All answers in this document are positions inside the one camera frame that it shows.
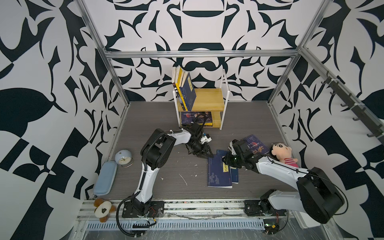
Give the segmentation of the purple book with old man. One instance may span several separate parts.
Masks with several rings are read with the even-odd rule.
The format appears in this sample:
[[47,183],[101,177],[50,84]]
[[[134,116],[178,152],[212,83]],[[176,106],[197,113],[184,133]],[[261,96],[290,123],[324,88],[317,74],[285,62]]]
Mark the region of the purple book with old man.
[[192,123],[198,123],[205,126],[213,126],[213,117],[211,112],[181,112],[182,126],[188,126]]

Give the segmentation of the blue book front yellow label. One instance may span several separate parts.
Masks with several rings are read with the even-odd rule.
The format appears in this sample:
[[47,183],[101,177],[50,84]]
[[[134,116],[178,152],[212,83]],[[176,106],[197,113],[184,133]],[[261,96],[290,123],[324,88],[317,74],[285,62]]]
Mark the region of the blue book front yellow label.
[[187,81],[187,76],[188,76],[188,72],[184,71],[181,75],[181,79],[179,80],[180,93],[181,93],[181,98],[182,98],[182,102],[183,102],[185,111],[189,110],[187,90],[186,90],[186,86],[185,86],[185,83]]

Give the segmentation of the small blue book yellow label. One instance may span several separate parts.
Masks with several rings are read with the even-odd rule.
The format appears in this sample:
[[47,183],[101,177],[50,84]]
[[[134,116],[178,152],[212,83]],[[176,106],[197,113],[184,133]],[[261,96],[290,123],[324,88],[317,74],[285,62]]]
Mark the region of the small blue book yellow label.
[[185,86],[186,86],[186,90],[187,90],[187,98],[188,98],[188,104],[189,104],[189,110],[188,111],[192,111],[192,108],[194,106],[194,102],[196,100],[197,95],[196,95],[195,87],[192,83],[191,75],[189,72],[188,72],[187,81],[185,83]]

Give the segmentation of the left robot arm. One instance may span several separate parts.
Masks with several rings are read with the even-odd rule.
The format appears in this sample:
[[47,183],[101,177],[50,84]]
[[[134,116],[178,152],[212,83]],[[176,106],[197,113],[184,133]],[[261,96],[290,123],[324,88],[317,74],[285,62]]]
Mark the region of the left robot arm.
[[188,127],[179,128],[179,130],[163,131],[154,130],[153,134],[147,140],[141,149],[142,171],[138,187],[135,192],[123,199],[116,209],[116,223],[119,230],[126,236],[139,238],[143,233],[134,233],[126,231],[120,223],[120,208],[125,203],[130,203],[140,217],[148,215],[151,200],[153,198],[153,188],[160,168],[162,168],[173,147],[186,145],[189,154],[198,158],[212,158],[213,153],[209,143],[212,141],[210,135],[204,133],[204,125],[192,123]]

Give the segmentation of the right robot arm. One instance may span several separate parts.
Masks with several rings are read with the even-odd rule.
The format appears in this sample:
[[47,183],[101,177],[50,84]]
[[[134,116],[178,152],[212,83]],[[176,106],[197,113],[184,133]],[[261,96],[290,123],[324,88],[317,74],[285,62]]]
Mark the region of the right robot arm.
[[277,210],[302,212],[320,224],[326,224],[343,205],[346,195],[319,168],[304,169],[293,157],[292,148],[284,143],[272,144],[266,154],[256,153],[246,141],[234,140],[222,161],[233,168],[246,168],[270,176],[294,188],[293,192],[270,189],[256,204],[246,204],[248,216],[272,215]]

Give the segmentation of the yellow cartoon cover book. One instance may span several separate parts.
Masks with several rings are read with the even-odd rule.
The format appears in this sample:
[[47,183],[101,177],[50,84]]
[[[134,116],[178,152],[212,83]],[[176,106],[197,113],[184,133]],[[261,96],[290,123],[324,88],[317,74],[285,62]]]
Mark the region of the yellow cartoon cover book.
[[184,100],[184,97],[183,97],[183,94],[182,94],[182,87],[181,87],[181,83],[182,83],[182,80],[183,80],[183,70],[180,66],[176,67],[176,76],[175,76],[175,86],[176,86],[176,89],[177,89],[177,93],[178,93],[178,96],[179,96],[179,99],[180,99],[180,103],[181,103],[181,106],[182,106],[182,109],[184,111],[187,110],[187,107],[186,107],[186,104],[185,104],[185,100]]

